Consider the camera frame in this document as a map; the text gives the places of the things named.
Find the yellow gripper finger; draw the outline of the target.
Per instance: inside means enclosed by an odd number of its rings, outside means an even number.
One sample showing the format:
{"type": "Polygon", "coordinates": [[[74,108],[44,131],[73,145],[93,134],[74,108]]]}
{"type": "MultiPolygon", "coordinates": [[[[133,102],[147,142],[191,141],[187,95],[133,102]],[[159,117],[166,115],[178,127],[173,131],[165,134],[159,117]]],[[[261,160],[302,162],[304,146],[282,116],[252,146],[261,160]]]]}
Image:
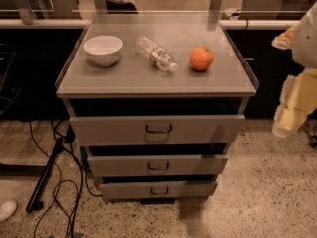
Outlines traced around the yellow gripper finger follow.
{"type": "Polygon", "coordinates": [[[279,36],[275,37],[272,41],[272,45],[275,48],[281,50],[291,49],[293,47],[294,34],[296,29],[297,24],[293,25],[279,36]]]}
{"type": "Polygon", "coordinates": [[[298,76],[289,75],[279,100],[272,133],[287,138],[296,134],[317,109],[317,69],[305,68],[298,76]]]}

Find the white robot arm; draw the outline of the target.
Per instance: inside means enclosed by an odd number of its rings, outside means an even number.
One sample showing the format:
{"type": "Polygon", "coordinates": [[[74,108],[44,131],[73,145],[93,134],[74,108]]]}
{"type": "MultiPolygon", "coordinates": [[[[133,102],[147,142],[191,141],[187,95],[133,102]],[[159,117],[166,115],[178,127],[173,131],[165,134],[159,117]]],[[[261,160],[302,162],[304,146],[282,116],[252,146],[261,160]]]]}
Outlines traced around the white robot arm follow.
{"type": "Polygon", "coordinates": [[[297,24],[276,37],[272,45],[291,49],[293,60],[304,67],[297,76],[286,78],[273,119],[273,134],[287,138],[317,109],[317,4],[297,24]]]}

